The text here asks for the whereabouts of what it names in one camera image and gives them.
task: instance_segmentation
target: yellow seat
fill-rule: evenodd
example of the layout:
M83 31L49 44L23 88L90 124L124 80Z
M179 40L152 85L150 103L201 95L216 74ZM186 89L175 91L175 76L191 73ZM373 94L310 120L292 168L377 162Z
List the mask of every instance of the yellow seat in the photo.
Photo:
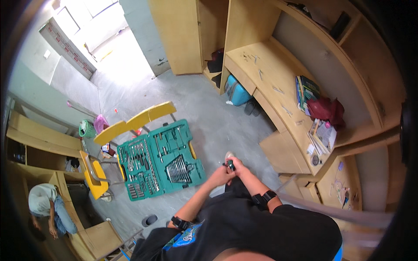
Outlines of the yellow seat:
M145 109L132 117L127 122L120 121L112 126L109 126L107 129L103 130L99 135L94 138L94 142L100 144L101 146L109 143L112 139L116 138L117 136L121 135L124 132L128 132L130 130L137 130L139 128L145 128L145 124L150 123L151 121L158 119L164 115L170 114L171 117L174 119L173 113L176 112L176 108L173 105L173 102L166 101L148 109Z
M94 199L98 199L109 189L110 181L106 178L105 172L98 160L92 161L89 155L81 150L80 155L86 166L84 177L86 178Z

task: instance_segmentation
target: white shirt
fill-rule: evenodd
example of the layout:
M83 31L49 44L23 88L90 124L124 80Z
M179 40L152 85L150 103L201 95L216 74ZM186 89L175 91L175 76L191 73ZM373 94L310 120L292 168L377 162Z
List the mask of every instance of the white shirt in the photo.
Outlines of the white shirt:
M29 210L41 216L49 216L50 200L55 202L57 192L53 184L44 183L36 185L29 192Z

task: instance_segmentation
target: person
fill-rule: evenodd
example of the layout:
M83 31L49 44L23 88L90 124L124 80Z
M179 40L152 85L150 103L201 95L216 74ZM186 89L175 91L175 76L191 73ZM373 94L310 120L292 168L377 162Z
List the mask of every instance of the person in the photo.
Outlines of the person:
M66 232L77 233L77 227L53 184L44 183L34 186L29 192L28 203L33 226L39 231L41 231L41 225L37 218L49 217L49 233L54 239L65 235Z
M153 229L137 243L132 261L334 259L342 245L334 220L283 205L241 160L230 152L225 158L235 171L220 166L166 228ZM223 184L223 194L206 200Z

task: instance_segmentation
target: black wristband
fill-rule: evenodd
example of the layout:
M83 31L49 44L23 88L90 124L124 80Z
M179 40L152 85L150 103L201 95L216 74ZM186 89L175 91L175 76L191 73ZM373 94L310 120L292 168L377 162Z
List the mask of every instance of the black wristband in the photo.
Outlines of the black wristband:
M264 195L254 195L252 196L252 200L253 202L258 206L261 207L263 210L267 209L267 203L276 196L277 194L274 191L267 191L266 193L264 193Z
M185 231L190 224L190 222L184 221L174 216L171 218L171 221L173 222L173 225L181 231Z

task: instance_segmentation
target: hand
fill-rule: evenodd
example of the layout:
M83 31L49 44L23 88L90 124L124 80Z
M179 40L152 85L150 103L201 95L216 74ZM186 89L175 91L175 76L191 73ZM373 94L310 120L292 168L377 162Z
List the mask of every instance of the hand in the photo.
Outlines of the hand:
M36 229L38 229L39 231L41 231L41 230L42 230L41 225L39 224L39 222L38 222L36 219L32 219L32 223L33 223L33 226L34 226Z
M52 235L54 239L58 239L58 232L55 229L54 223L53 222L48 222L48 223L49 223L49 233Z
M215 170L212 176L210 176L206 183L211 189L231 182L231 180L235 177L235 172L228 173L227 169L228 168L226 166L220 166L217 170Z
M229 157L225 160L225 164L228 164L228 160L232 160L234 163L234 167L235 167L235 175L237 177L240 177L243 173L246 172L250 172L250 170L244 166L244 164L242 163L242 161L240 159L238 159L237 157Z

